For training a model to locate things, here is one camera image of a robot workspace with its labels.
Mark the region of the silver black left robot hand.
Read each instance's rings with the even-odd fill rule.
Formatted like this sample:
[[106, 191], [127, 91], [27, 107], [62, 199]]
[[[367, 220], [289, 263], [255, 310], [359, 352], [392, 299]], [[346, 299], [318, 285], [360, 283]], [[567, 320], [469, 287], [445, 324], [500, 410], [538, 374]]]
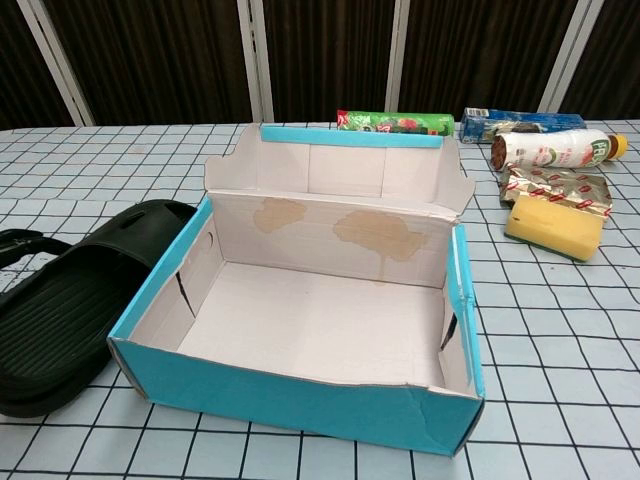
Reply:
[[71, 245], [54, 238], [45, 237], [41, 232], [27, 229], [8, 229], [1, 232], [0, 268], [13, 265], [22, 257], [47, 253], [61, 255]]

